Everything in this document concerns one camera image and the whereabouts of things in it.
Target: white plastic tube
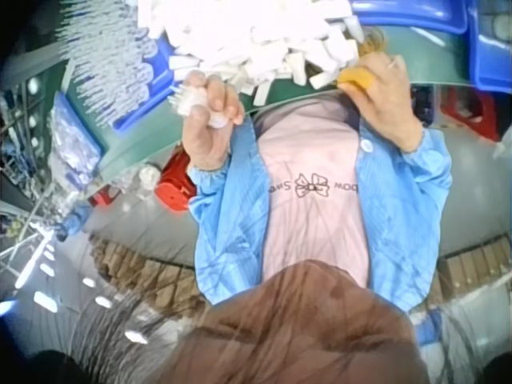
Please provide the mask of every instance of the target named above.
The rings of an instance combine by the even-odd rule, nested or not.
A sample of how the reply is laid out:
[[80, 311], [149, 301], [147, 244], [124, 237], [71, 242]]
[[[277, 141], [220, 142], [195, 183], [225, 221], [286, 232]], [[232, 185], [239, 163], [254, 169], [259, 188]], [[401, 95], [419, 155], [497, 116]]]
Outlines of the white plastic tube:
[[304, 54], [302, 52], [295, 52], [286, 56], [286, 62], [290, 65], [292, 75], [294, 77], [294, 83], [298, 86], [304, 86], [307, 82], [306, 64], [304, 60]]

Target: blue container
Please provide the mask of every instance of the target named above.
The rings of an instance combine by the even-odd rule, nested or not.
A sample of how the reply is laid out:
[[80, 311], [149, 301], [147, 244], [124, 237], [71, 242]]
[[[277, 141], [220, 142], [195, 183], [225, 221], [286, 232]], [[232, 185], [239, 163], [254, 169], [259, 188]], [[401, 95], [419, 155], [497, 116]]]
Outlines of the blue container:
[[174, 49], [164, 37], [157, 40], [157, 46], [158, 53], [152, 58], [144, 60], [144, 62], [151, 64], [154, 73], [153, 81], [148, 84], [150, 99], [127, 116], [117, 120], [114, 124], [114, 129], [117, 132], [129, 129], [136, 121], [148, 114], [173, 93], [170, 87], [174, 84], [174, 72], [169, 69], [169, 57], [173, 54]]
[[468, 0], [470, 27], [470, 78], [480, 90], [512, 94], [512, 45], [498, 40], [493, 20], [510, 14], [507, 0]]
[[103, 149], [82, 124], [67, 97], [60, 91], [55, 94], [53, 116], [52, 150], [66, 166], [67, 180], [77, 190], [84, 190], [94, 177], [96, 167], [103, 156]]
[[362, 24], [417, 26], [463, 34], [466, 0], [350, 0]]

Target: right hand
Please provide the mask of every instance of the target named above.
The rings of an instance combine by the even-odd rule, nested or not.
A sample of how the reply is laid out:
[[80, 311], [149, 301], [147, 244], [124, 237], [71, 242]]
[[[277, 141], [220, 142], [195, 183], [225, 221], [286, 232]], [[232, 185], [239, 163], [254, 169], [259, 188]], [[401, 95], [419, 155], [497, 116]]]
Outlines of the right hand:
[[208, 126], [210, 112], [203, 106], [193, 106], [183, 124], [183, 147], [190, 156], [192, 165], [200, 170], [217, 170], [228, 155], [234, 125], [243, 122], [244, 108], [235, 89], [212, 75], [206, 76], [192, 71], [185, 80], [186, 86], [205, 87], [211, 110], [223, 112], [229, 121], [226, 126], [215, 129]]

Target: ceiling light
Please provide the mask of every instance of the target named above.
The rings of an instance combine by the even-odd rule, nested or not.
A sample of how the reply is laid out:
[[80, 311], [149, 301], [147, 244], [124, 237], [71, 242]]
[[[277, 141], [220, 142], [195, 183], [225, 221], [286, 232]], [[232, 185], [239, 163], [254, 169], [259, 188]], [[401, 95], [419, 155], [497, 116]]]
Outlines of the ceiling light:
[[112, 308], [112, 301], [110, 301], [108, 298], [104, 298], [103, 296], [97, 296], [96, 304], [99, 306], [104, 306], [105, 308]]
[[28, 261], [28, 263], [23, 268], [22, 272], [20, 273], [18, 280], [16, 280], [16, 283], [14, 284], [14, 288], [19, 290], [22, 286], [25, 285], [26, 281], [28, 280], [30, 274], [32, 273], [32, 270], [35, 267], [36, 261], [41, 257], [42, 251], [45, 249], [46, 244], [50, 241], [51, 237], [45, 236], [44, 239], [41, 241], [39, 246], [36, 248], [34, 253], [32, 254], [32, 257]]
[[54, 314], [57, 313], [57, 303], [52, 298], [46, 296], [43, 292], [36, 292], [34, 294], [34, 301], [43, 308], [46, 308], [48, 311], [53, 312]]
[[90, 286], [91, 288], [95, 288], [96, 287], [96, 282], [92, 279], [92, 278], [84, 278], [82, 280], [82, 282], [86, 285], [86, 286]]
[[45, 253], [44, 253], [45, 257], [48, 259], [48, 260], [51, 260], [52, 262], [55, 261], [55, 257], [54, 257], [54, 254], [52, 254], [51, 252], [49, 252], [48, 250], [45, 250]]
[[55, 277], [55, 271], [51, 266], [48, 266], [47, 264], [43, 263], [39, 266], [39, 269], [42, 270], [45, 274], [47, 274], [51, 278]]
[[125, 336], [131, 341], [136, 342], [138, 344], [147, 344], [147, 338], [142, 336], [140, 332], [135, 330], [128, 330], [125, 332]]
[[0, 302], [0, 317], [13, 309], [15, 300], [9, 300], [7, 302]]

